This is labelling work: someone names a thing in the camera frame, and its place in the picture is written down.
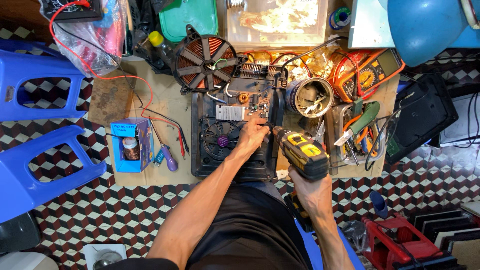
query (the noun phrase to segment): aluminum heat sink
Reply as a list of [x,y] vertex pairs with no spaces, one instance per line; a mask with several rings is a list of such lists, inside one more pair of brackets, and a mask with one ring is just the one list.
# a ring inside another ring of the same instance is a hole
[[245,118],[245,107],[216,106],[216,120],[243,121]]

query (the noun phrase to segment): yellow drill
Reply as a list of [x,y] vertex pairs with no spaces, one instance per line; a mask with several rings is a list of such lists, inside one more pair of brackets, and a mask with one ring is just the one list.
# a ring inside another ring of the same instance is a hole
[[[282,148],[283,155],[297,171],[309,181],[319,181],[328,175],[330,157],[320,144],[309,140],[305,135],[293,132],[281,126],[273,128],[276,141]],[[297,194],[290,193],[284,197],[285,204],[293,212],[300,226],[307,233],[313,232],[314,227],[309,214],[301,205]]]
[[305,135],[281,126],[274,127],[273,134],[283,155],[303,177],[319,181],[328,175],[330,157],[320,144],[317,147]]

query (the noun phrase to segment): man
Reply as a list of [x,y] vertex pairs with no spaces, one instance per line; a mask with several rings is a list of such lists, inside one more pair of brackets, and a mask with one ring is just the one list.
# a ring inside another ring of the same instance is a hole
[[[232,184],[270,134],[269,127],[259,126],[265,123],[254,119],[244,125],[237,147],[163,222],[146,259],[127,259],[104,269],[311,269],[303,239],[275,186]],[[293,167],[288,171],[315,226],[324,268],[354,269],[333,216],[332,178],[311,183]]]

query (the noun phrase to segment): digital multimeter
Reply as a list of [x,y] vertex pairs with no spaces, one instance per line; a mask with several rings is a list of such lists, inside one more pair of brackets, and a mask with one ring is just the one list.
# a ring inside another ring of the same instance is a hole
[[345,102],[353,102],[354,91],[358,90],[358,97],[367,99],[377,89],[377,86],[388,81],[405,68],[405,63],[395,49],[376,50],[359,67],[360,87],[356,80],[356,73],[350,72],[339,78],[334,78],[335,94]]

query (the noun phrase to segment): purple screwdriver handle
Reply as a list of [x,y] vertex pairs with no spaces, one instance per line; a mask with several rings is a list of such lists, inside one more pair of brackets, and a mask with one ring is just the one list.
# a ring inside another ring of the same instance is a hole
[[165,156],[165,159],[167,160],[168,169],[172,172],[178,170],[179,164],[176,160],[173,159],[172,154],[170,154],[170,150],[166,146],[163,146],[162,152]]

